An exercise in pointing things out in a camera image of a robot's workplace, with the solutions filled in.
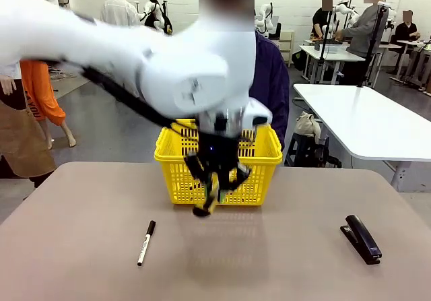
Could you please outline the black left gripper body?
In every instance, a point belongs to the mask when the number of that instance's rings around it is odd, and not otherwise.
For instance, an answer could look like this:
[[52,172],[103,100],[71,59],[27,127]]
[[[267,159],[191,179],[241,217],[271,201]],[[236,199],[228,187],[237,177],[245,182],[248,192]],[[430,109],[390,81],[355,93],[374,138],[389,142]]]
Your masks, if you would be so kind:
[[240,137],[224,137],[204,132],[198,132],[198,135],[197,157],[203,170],[229,176],[238,164]]

